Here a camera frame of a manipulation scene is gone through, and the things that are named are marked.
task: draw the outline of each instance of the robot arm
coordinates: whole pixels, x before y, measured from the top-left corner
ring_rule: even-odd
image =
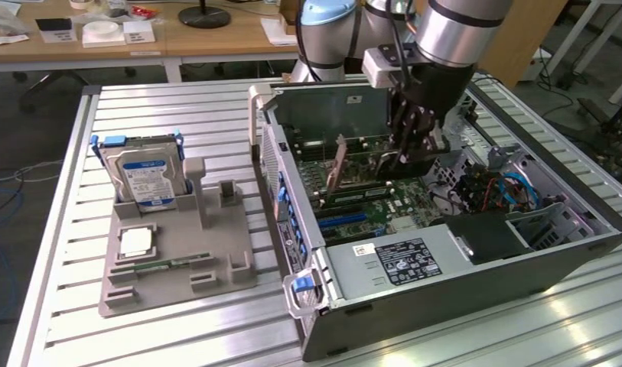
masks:
[[[390,141],[398,150],[379,166],[379,177],[426,172],[450,151],[442,137],[475,65],[511,7],[511,0],[429,0],[415,43],[366,50],[363,72],[374,87],[389,87]],[[410,69],[403,73],[399,58]]]
[[[299,61],[290,81],[342,81],[345,59],[363,59],[363,52],[393,42],[393,29],[385,13],[386,0],[306,0],[301,9],[298,43]],[[415,18],[415,9],[406,15],[407,0],[391,0],[395,28],[407,38],[406,18]],[[311,75],[309,65],[319,80]]]

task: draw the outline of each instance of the red cable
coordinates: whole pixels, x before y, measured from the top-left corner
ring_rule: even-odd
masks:
[[[493,183],[494,183],[494,178],[490,179],[490,182],[487,183],[487,190],[485,191],[485,198],[483,198],[483,207],[481,208],[481,211],[485,211],[485,209],[487,208],[487,199],[489,199],[489,195],[490,195],[490,189],[493,188]]]

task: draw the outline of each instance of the chair wheel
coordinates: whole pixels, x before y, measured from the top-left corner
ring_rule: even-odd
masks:
[[[556,82],[556,86],[562,90],[570,90],[574,84],[577,77],[573,74],[565,74],[562,78]]]
[[[14,73],[11,73],[11,76],[14,76],[14,79],[17,82],[25,82],[27,81],[27,74],[26,73],[21,73],[18,71],[15,71]]]
[[[222,65],[214,67],[213,70],[215,71],[215,74],[218,74],[219,76],[225,76],[225,67]]]
[[[21,105],[21,112],[23,113],[35,113],[37,106],[35,105]]]
[[[126,67],[125,75],[130,78],[134,78],[137,76],[137,69],[134,69],[133,67]]]

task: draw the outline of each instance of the hard drive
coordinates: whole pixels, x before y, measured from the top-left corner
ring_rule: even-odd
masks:
[[[171,209],[175,196],[190,192],[183,172],[183,136],[177,133],[153,137],[107,136],[95,155],[107,169],[119,203],[135,201],[145,212]]]

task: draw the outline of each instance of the power supply label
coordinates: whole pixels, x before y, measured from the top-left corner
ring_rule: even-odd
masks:
[[[377,255],[394,285],[442,274],[441,267],[422,239],[377,247]]]

